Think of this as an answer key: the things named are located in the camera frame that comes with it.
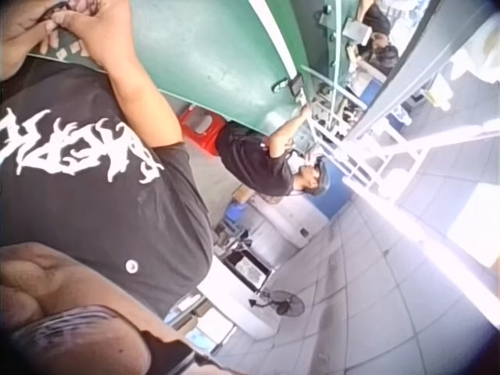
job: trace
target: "standing fan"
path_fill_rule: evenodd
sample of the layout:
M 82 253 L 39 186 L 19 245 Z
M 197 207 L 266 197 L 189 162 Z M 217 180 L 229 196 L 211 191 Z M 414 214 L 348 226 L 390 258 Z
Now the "standing fan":
M 255 299 L 249 299 L 251 307 L 264 308 L 270 306 L 279 316 L 300 316 L 305 311 L 304 302 L 289 291 L 263 291 L 259 297 L 266 301 L 264 305 L 257 303 Z

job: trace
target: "red plastic stool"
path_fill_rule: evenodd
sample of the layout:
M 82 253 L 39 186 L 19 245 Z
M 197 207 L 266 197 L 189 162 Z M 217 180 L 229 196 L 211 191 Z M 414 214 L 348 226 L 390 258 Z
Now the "red plastic stool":
M 219 156 L 216 139 L 226 125 L 226 120 L 207 109 L 190 105 L 180 116 L 179 122 L 184 135 L 209 154 Z

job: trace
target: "hair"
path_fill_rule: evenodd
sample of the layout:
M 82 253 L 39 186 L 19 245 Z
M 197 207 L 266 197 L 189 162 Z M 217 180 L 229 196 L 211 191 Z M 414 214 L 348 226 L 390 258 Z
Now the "hair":
M 325 191 L 330 187 L 330 177 L 328 176 L 327 167 L 323 159 L 318 159 L 314 167 L 320 172 L 320 176 L 318 177 L 318 186 L 315 188 L 304 187 L 302 189 L 306 194 L 311 194 L 313 196 L 322 195 Z
M 387 76 L 399 61 L 399 51 L 394 45 L 386 45 L 374 57 L 373 65 Z

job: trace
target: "black t-shirt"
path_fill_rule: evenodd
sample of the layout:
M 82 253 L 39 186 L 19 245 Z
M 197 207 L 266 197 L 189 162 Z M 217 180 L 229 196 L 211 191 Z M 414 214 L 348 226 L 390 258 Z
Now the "black t-shirt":
M 294 178 L 287 156 L 271 158 L 265 142 L 261 134 L 231 121 L 217 136 L 216 148 L 226 169 L 244 185 L 273 197 L 288 195 Z
M 60 250 L 164 317 L 212 260 L 184 145 L 145 147 L 81 66 L 28 59 L 2 93 L 1 244 Z

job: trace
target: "box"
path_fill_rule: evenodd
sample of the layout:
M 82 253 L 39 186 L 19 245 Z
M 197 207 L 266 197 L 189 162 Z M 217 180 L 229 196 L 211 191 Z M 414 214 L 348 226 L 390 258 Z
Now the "box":
M 255 192 L 250 187 L 241 185 L 238 189 L 234 191 L 233 200 L 243 205 L 244 203 L 248 202 L 254 194 Z

